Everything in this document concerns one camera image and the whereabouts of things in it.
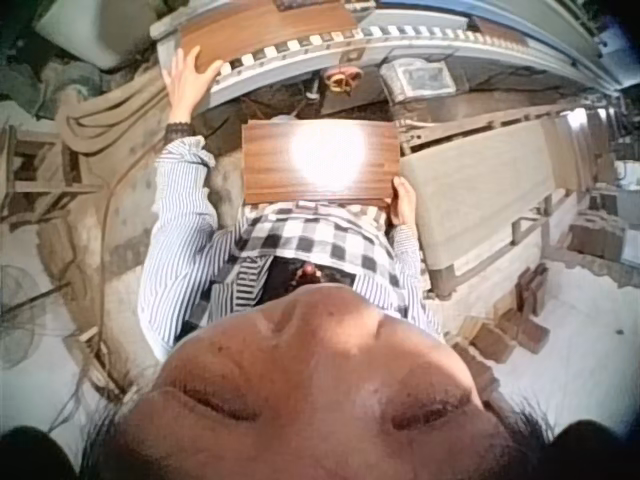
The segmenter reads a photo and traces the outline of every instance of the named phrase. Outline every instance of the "wooden chair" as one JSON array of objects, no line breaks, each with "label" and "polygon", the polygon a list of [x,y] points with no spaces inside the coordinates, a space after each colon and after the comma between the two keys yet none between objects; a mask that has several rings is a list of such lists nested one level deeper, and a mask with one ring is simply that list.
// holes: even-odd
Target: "wooden chair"
[{"label": "wooden chair", "polygon": [[[62,175],[58,181],[42,181],[37,178],[38,169],[47,154],[60,141],[55,134],[18,130],[14,126],[5,127],[0,133],[0,222],[14,224],[33,224],[63,217],[68,214],[63,208],[68,204],[65,199],[77,195],[96,193],[100,185],[74,182],[72,163],[75,152],[62,145],[60,164]],[[17,158],[33,162],[33,180],[16,179]],[[16,195],[37,194],[33,210],[29,212],[10,212],[9,203]]]}]

